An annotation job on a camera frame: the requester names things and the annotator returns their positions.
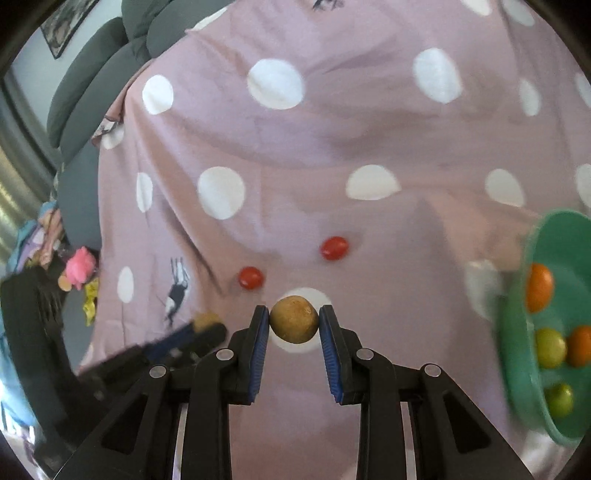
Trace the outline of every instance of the pink plush toy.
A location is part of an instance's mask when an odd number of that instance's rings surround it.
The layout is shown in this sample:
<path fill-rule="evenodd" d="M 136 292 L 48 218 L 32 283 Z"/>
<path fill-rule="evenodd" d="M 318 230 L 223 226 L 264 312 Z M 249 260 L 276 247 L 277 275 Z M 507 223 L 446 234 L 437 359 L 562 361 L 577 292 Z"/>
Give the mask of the pink plush toy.
<path fill-rule="evenodd" d="M 87 283 L 96 271 L 96 259 L 86 247 L 76 250 L 74 256 L 66 263 L 64 272 L 68 281 L 78 290 Z"/>

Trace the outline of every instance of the pink bedsheet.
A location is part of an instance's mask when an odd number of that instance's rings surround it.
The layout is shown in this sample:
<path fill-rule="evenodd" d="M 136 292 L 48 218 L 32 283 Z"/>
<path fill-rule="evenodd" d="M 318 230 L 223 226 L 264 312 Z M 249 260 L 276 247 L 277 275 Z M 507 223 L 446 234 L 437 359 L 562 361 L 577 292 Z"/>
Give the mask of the pink bedsheet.
<path fill-rule="evenodd" d="M 591 205 L 589 82 L 518 0 L 322 6 L 238 0 L 114 104 L 87 360 L 299 293 L 392 362 L 441 365 L 549 478 L 565 452 L 512 418 L 494 321 L 538 215 Z M 351 249 L 327 262 L 333 235 Z M 231 413 L 236 480 L 354 478 L 359 410 L 334 404 L 317 337 L 271 335 Z"/>

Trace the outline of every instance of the gray curtain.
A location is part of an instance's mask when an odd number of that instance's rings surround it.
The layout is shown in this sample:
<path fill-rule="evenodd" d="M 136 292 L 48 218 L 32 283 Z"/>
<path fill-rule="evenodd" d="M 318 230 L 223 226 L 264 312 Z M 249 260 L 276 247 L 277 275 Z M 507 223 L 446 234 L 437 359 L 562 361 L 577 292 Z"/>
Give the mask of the gray curtain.
<path fill-rule="evenodd" d="M 49 199 L 60 165 L 60 153 L 9 72 L 0 83 L 0 264 L 14 248 L 18 229 Z"/>

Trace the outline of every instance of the green bowl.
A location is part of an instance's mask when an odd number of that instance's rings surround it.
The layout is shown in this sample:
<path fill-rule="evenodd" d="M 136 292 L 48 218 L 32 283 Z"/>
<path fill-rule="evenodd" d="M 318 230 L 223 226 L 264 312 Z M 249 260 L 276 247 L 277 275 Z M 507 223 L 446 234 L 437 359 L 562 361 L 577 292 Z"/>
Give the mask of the green bowl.
<path fill-rule="evenodd" d="M 554 297 L 544 310 L 530 314 L 525 290 L 532 262 L 554 276 Z M 521 269 L 501 316 L 499 340 L 509 397 L 519 418 L 533 430 L 545 430 L 564 446 L 575 446 L 591 425 L 591 364 L 552 370 L 538 366 L 534 333 L 551 327 L 568 337 L 578 325 L 591 325 L 591 220 L 569 210 L 546 215 L 530 233 Z M 574 409 L 563 419 L 550 417 L 544 389 L 566 382 L 573 388 Z"/>

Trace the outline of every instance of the wall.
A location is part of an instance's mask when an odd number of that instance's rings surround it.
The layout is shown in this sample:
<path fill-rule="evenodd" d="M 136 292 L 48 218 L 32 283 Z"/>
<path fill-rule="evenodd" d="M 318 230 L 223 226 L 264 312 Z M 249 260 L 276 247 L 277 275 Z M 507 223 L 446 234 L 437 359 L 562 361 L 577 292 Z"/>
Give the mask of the wall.
<path fill-rule="evenodd" d="M 57 60 L 51 55 L 40 29 L 35 31 L 22 48 L 11 70 L 31 110 L 44 128 L 51 99 L 76 55 L 105 22 L 120 16 L 121 0 L 100 0 Z"/>

